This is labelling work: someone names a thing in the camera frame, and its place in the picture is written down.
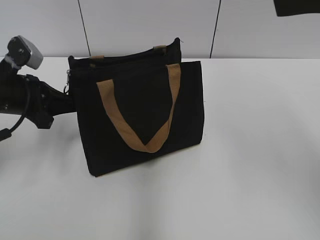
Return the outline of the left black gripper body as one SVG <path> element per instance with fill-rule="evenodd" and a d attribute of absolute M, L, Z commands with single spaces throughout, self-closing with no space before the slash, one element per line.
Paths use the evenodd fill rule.
<path fill-rule="evenodd" d="M 30 89 L 26 118 L 38 129 L 50 129 L 55 116 L 76 112 L 74 101 L 68 94 L 40 81 L 36 76 L 27 74 L 25 77 Z"/>

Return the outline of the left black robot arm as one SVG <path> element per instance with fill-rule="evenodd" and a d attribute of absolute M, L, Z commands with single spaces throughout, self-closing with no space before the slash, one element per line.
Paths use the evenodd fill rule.
<path fill-rule="evenodd" d="M 38 77 L 20 75 L 16 69 L 0 62 L 0 112 L 20 115 L 39 129 L 50 129 L 54 117 L 74 113 L 73 99 Z"/>

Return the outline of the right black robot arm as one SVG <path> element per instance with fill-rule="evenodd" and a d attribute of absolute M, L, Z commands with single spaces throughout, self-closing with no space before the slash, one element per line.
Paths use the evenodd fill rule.
<path fill-rule="evenodd" d="M 273 3 L 278 17 L 320 13 L 320 0 L 273 0 Z"/>

